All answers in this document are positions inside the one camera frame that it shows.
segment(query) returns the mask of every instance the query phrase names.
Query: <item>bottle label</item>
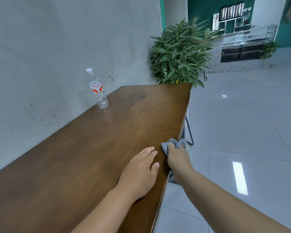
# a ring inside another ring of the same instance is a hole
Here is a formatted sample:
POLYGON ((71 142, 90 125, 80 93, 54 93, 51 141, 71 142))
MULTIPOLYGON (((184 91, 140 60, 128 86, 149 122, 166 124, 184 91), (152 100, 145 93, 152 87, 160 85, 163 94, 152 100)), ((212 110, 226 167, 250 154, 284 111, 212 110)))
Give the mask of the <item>bottle label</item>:
POLYGON ((103 89, 102 89, 102 85, 101 85, 101 82, 91 82, 89 84, 89 87, 91 88, 92 92, 94 94, 97 94, 98 92, 101 92, 103 89))

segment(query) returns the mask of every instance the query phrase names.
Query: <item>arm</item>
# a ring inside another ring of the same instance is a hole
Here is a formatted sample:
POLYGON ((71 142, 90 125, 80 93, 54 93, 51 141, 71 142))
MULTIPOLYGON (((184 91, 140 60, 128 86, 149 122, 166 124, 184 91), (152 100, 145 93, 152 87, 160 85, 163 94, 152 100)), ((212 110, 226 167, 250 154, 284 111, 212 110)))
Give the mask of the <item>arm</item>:
POLYGON ((116 233, 131 205, 145 196, 156 181, 159 163, 151 163, 157 151, 146 148, 124 169, 116 187, 72 233, 116 233))
POLYGON ((291 230, 225 191, 196 172, 187 151, 168 145, 168 164, 174 178, 215 233, 271 232, 291 230))

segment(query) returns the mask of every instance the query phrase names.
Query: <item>small plant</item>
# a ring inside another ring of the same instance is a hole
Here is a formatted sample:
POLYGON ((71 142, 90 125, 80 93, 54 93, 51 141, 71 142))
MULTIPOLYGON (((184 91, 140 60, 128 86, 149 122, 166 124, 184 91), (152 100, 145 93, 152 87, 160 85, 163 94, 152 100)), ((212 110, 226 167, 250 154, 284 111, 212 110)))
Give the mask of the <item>small plant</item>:
POLYGON ((260 58, 267 59, 272 57, 279 45, 276 42, 266 43, 263 46, 263 50, 260 51, 260 58))
POLYGON ((204 88, 203 69, 209 69, 205 63, 210 59, 208 50, 214 47, 211 41, 218 38, 218 31, 211 33, 207 28, 202 31, 205 21, 197 23, 195 17, 191 22, 182 20, 176 26, 170 25, 162 33, 162 37, 152 37, 156 41, 152 47, 151 69, 156 82, 188 83, 192 82, 204 88))

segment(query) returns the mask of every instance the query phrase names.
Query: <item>brown tabletop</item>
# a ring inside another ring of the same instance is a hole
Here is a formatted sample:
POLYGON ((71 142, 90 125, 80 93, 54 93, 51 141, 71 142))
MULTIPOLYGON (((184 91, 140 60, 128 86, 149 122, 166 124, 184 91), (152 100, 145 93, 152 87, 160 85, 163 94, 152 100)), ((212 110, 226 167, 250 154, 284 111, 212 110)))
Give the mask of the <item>brown tabletop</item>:
POLYGON ((120 230, 150 233, 169 167, 161 143, 180 137, 192 83, 123 86, 0 170, 0 233, 70 232, 103 199, 128 162, 154 146, 154 187, 120 230))

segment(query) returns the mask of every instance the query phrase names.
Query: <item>clear plastic bottle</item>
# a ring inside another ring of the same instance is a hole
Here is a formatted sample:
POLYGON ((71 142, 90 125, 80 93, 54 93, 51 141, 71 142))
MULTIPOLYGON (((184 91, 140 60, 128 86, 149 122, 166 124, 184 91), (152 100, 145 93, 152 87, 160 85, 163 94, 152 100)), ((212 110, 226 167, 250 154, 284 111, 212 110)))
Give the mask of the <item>clear plastic bottle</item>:
POLYGON ((96 98, 98 107, 101 110, 108 108, 108 100, 104 93, 100 80, 94 75, 92 68, 87 68, 86 72, 89 79, 89 87, 96 98))

